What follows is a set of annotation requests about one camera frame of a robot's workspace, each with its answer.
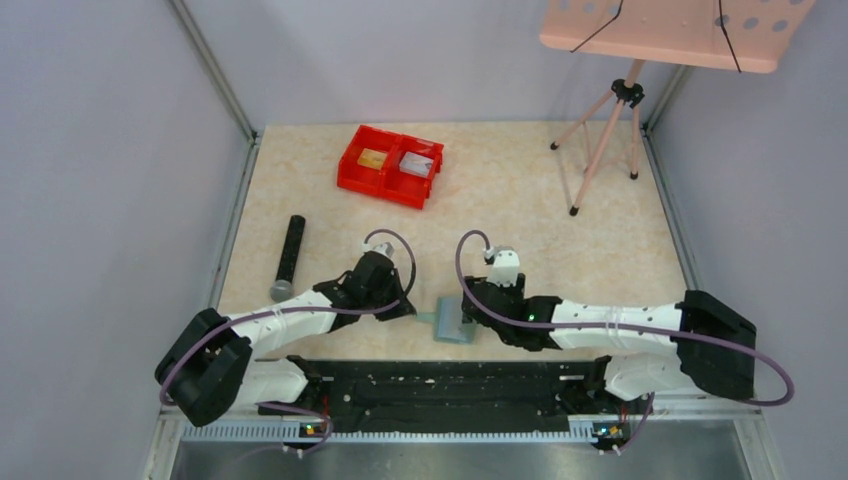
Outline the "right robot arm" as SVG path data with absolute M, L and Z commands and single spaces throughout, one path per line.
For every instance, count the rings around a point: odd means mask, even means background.
M 593 306 L 558 296 L 527 297 L 524 279 L 500 286 L 464 277 L 464 318 L 494 330 L 504 344 L 532 352 L 608 352 L 588 386 L 622 400 L 688 387 L 730 400 L 753 398 L 750 352 L 757 328 L 713 295 L 688 290 L 671 304 Z

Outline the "green card holder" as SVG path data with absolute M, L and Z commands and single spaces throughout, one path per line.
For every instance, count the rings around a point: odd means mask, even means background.
M 419 312 L 415 319 L 431 325 L 436 342 L 470 345 L 474 341 L 476 324 L 464 319 L 462 300 L 461 296 L 439 297 L 434 312 Z

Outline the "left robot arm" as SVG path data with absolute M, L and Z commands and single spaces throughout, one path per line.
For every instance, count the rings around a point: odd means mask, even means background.
M 335 332 L 372 315 L 379 321 L 415 314 L 391 258 L 362 254 L 340 278 L 315 284 L 284 302 L 231 316 L 197 313 L 154 371 L 160 400 L 196 427 L 234 407 L 292 404 L 309 383 L 305 370 L 266 355 L 295 341 Z

